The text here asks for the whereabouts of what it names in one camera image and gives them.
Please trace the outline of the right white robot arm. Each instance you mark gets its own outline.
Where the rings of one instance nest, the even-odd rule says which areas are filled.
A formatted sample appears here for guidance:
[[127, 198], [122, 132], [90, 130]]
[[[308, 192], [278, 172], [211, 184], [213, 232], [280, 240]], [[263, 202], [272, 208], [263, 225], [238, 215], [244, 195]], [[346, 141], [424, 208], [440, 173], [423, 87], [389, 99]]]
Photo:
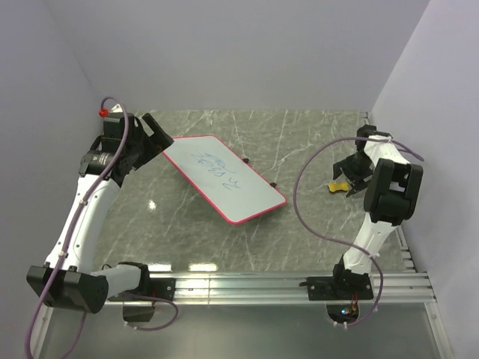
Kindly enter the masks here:
[[332, 294], [340, 299], [372, 299], [369, 274], [387, 237], [412, 217], [424, 169], [405, 159], [390, 142], [391, 134], [364, 125], [357, 130], [356, 152], [333, 164], [333, 178], [343, 175], [347, 196], [365, 191], [365, 217], [354, 241], [333, 268]]

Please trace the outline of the yellow eraser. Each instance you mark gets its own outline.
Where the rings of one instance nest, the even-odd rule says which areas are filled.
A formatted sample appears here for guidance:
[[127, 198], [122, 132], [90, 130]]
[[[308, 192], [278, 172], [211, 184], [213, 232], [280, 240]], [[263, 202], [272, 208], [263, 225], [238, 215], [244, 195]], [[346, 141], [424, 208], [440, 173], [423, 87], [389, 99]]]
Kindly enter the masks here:
[[330, 193], [338, 193], [338, 192], [348, 192], [350, 187], [347, 182], [330, 182], [328, 184], [328, 190]]

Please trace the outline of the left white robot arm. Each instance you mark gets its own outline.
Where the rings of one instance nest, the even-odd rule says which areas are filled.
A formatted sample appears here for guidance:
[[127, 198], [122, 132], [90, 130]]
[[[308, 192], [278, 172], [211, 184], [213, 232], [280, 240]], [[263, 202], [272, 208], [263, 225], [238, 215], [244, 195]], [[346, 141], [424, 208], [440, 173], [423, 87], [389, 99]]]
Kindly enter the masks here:
[[142, 301], [152, 293], [147, 265], [121, 262], [94, 271], [93, 259], [106, 215], [125, 177], [157, 157], [174, 140], [143, 114], [106, 112], [103, 133], [80, 161], [76, 196], [52, 252], [31, 266], [27, 283], [47, 307], [98, 313], [107, 299], [126, 293]]

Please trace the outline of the red framed whiteboard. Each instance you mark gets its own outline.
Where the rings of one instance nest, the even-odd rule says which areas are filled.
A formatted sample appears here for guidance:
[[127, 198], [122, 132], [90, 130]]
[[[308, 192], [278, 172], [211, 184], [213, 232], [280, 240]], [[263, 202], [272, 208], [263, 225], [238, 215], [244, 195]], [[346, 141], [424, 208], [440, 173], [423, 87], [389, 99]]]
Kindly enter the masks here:
[[230, 224], [241, 224], [287, 198], [214, 135], [177, 137], [162, 152]]

